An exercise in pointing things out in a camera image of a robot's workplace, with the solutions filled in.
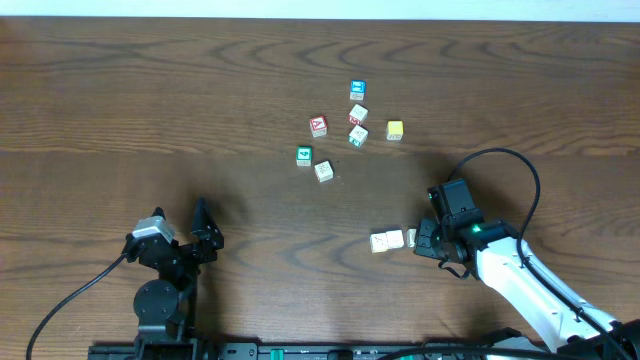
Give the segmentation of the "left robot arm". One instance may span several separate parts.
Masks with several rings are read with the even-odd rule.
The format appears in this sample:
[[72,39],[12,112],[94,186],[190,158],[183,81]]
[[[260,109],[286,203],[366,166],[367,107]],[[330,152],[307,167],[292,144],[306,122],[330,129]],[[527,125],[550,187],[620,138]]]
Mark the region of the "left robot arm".
[[191,234],[196,241],[181,245],[158,207],[126,236],[126,260],[158,273],[134,298],[139,337],[146,342],[184,342],[194,331],[200,266],[216,261],[224,247],[224,236],[204,198],[196,202]]

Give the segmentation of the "yellow wooden block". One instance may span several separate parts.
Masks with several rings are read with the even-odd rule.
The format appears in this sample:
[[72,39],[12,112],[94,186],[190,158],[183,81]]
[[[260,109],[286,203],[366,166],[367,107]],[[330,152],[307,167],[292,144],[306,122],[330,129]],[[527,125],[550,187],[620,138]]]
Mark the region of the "yellow wooden block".
[[386,138],[388,141],[400,141],[404,135],[404,124],[401,120],[387,122]]

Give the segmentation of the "plain engraved wooden block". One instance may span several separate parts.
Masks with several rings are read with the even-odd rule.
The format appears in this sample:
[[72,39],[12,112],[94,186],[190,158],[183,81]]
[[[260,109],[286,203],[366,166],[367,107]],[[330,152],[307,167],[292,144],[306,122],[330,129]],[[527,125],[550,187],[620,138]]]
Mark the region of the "plain engraved wooden block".
[[372,253],[382,253],[389,250],[388,237],[385,232],[370,235],[370,248]]

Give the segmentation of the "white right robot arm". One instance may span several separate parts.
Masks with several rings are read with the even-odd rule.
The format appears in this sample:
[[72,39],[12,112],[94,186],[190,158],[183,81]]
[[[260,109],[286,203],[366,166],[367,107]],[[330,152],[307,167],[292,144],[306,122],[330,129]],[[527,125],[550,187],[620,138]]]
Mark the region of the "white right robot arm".
[[639,322],[625,324],[573,291],[503,220],[487,221],[464,180],[428,189],[433,218],[419,223],[414,253],[455,278],[483,282],[529,323],[547,349],[588,359],[637,359]]

